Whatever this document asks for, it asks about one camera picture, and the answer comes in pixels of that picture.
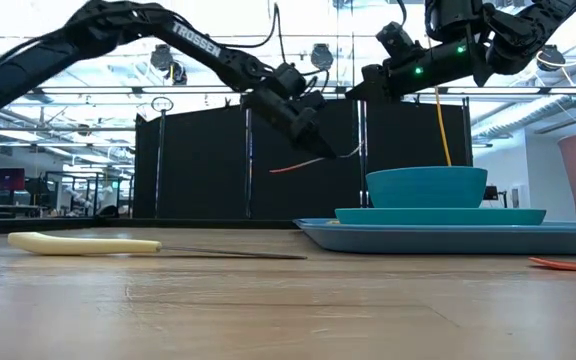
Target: blue tray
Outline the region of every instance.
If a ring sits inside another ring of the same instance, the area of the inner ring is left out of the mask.
[[[576,255],[576,223],[539,226],[388,226],[299,219],[317,245],[362,254]]]

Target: teal plate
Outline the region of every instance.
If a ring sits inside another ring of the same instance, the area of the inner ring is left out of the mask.
[[[539,209],[337,209],[346,225],[541,225],[546,210]]]

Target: knife handle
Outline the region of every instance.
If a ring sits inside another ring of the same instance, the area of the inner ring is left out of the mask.
[[[158,241],[67,238],[36,232],[11,233],[8,243],[40,255],[143,254],[159,252],[162,246]]]

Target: desk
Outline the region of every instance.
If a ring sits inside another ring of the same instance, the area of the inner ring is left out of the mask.
[[[40,257],[0,236],[0,360],[576,359],[576,273],[524,258],[336,254],[280,230],[51,234],[309,260]]]

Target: ceiling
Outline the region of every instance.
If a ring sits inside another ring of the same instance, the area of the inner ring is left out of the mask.
[[[335,9],[332,0],[277,0],[281,9],[282,32],[288,62],[294,62],[302,72],[315,70],[310,63],[310,52],[316,43],[325,43],[335,56],[331,69],[330,86],[352,86],[361,81],[361,67],[367,64],[381,63],[387,57],[376,34],[390,21],[401,22],[399,6],[388,4],[386,0],[356,0],[352,9]],[[41,35],[63,25],[67,19],[84,3],[84,0],[0,0],[0,54],[25,41],[27,38]],[[266,36],[271,25],[272,2],[270,0],[160,0],[164,7],[176,11],[187,18],[194,27],[210,34],[223,43],[254,44]],[[424,39],[423,5],[421,1],[406,1],[408,19],[405,25],[411,38]],[[506,12],[516,12],[519,8],[507,7]],[[239,95],[228,93],[217,76],[208,68],[176,52],[188,74],[188,86],[176,87],[168,93],[170,85],[163,74],[149,63],[150,53],[155,45],[162,43],[158,39],[146,38],[122,46],[112,53],[96,59],[79,62],[59,75],[46,81],[42,87],[51,87],[46,91],[43,101],[21,98],[4,108],[6,114],[17,116],[19,121],[11,124],[44,124],[53,127],[76,127],[86,124],[90,127],[131,127],[137,113],[146,118],[154,118],[158,112],[151,108],[155,97],[166,96],[174,103],[173,113],[221,107],[224,100],[236,103]],[[576,63],[576,14],[569,19],[551,38],[550,44],[556,44],[566,55],[568,63]],[[249,52],[269,65],[281,62],[280,46],[277,38],[263,47],[250,49]],[[576,66],[567,70],[576,73]],[[446,86],[475,86],[471,78],[464,78]],[[493,76],[487,86],[568,86],[561,71],[544,73],[538,71],[533,62],[525,71],[516,76]],[[98,87],[122,87],[125,92],[107,94],[93,91]],[[145,94],[134,94],[131,87],[165,87]],[[434,101],[430,95],[424,101]],[[509,101],[530,102],[530,98],[515,96],[471,95],[471,117],[481,118],[491,111],[508,105]],[[460,96],[442,97],[446,104],[461,103]],[[576,117],[576,107],[567,112],[543,119],[541,124],[531,127],[543,128],[552,123]],[[11,117],[0,118],[1,123],[10,122]],[[549,136],[561,136],[576,131],[568,127],[550,132]],[[83,141],[78,134],[60,135],[60,141]],[[95,132],[91,135],[94,142],[132,143],[131,132]],[[101,153],[108,153],[106,148]],[[125,151],[115,154],[117,160],[130,162],[130,154]]]

